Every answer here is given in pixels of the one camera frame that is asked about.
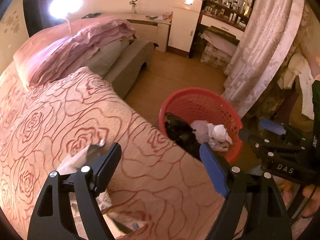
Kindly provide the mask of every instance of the screw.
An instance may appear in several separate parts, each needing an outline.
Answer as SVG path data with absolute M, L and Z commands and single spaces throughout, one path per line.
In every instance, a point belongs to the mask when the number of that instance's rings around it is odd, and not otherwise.
M 50 176 L 51 178 L 54 178 L 54 177 L 57 176 L 57 175 L 58 175 L 58 173 L 57 173 L 56 171 L 51 171 L 50 174 L 49 174 L 49 176 Z
M 82 172 L 88 172 L 90 170 L 90 167 L 89 166 L 83 166 L 82 168 L 81 168 L 81 171 Z
M 239 173 L 239 172 L 240 172 L 240 168 L 237 167 L 237 166 L 233 166 L 233 167 L 231 168 L 231 170 L 232 170 L 234 173 Z
M 272 177 L 269 172 L 265 172 L 265 173 L 263 174 L 263 176 L 264 176 L 265 178 L 267 178 L 267 179 L 271 179 L 271 177 Z

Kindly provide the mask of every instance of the pink blanket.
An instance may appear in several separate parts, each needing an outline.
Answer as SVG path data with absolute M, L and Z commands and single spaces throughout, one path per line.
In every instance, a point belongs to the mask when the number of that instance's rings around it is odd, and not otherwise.
M 98 49 L 121 38 L 130 38 L 132 25 L 115 16 L 81 19 L 44 29 L 28 39 L 14 54 L 26 90 L 64 78 L 88 61 Z

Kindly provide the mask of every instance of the plastic basket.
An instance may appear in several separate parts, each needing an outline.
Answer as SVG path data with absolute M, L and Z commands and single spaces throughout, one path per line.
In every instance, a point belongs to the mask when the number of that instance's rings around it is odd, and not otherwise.
M 242 141 L 238 137 L 243 127 L 238 113 L 230 103 L 217 93 L 202 88 L 187 88 L 171 94 L 162 104 L 159 113 L 159 129 L 167 136 L 165 131 L 165 113 L 170 112 L 191 124 L 195 120 L 206 120 L 215 125 L 223 124 L 232 138 L 227 152 L 221 153 L 229 163 L 238 157 L 242 148 Z

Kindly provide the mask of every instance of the rose pattern bedspread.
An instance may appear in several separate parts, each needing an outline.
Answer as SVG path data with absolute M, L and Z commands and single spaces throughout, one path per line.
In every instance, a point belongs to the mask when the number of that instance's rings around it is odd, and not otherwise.
M 0 77 L 0 207 L 27 239 L 35 198 L 65 156 L 106 140 L 122 146 L 111 211 L 147 221 L 128 239 L 205 239 L 224 199 L 203 165 L 87 68 L 26 92 L 14 62 Z

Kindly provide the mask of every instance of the light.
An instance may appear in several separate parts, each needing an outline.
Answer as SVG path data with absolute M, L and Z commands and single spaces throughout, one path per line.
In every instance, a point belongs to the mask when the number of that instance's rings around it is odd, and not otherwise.
M 53 0 L 49 12 L 53 17 L 66 18 L 68 13 L 75 13 L 80 9 L 82 0 Z
M 191 5 L 191 4 L 193 4 L 193 0 L 186 0 L 184 3 L 187 5 Z

